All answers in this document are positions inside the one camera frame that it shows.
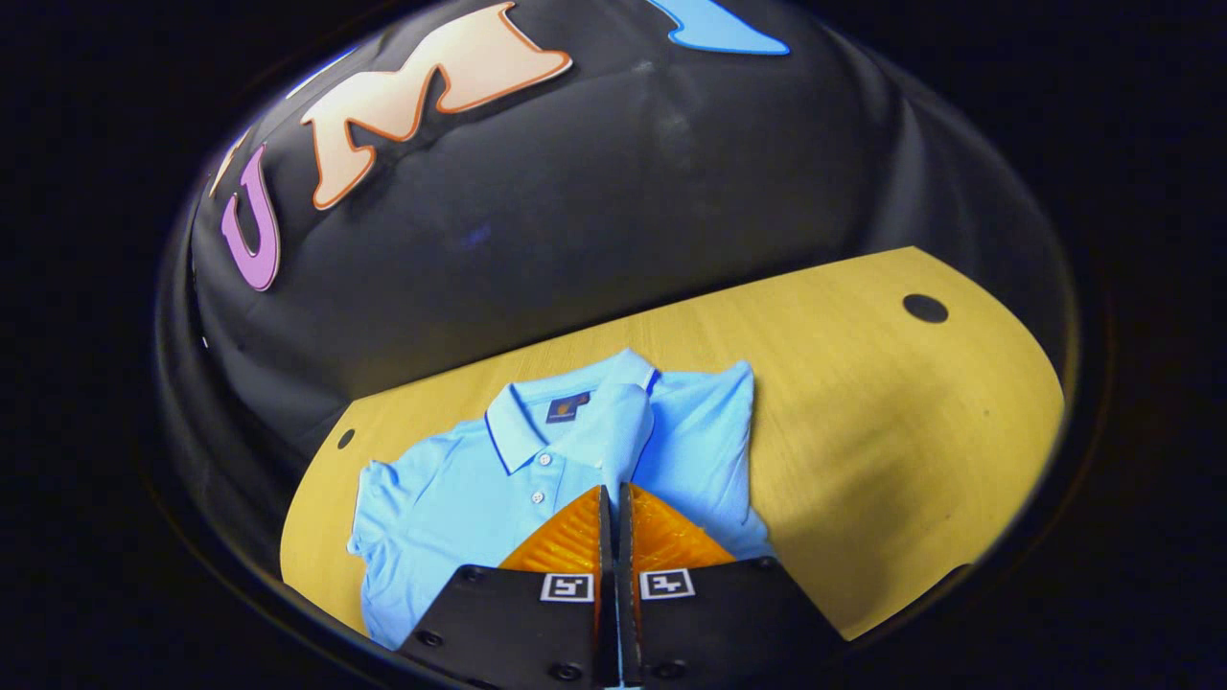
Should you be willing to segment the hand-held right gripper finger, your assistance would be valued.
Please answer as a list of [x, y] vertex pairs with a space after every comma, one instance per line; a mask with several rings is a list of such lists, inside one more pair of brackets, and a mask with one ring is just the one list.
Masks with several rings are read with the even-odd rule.
[[845, 638], [779, 559], [737, 560], [663, 498], [618, 489], [618, 646], [639, 689], [800, 689]]
[[398, 656], [469, 689], [600, 689], [614, 616], [609, 489], [571, 501], [499, 567], [463, 564]]

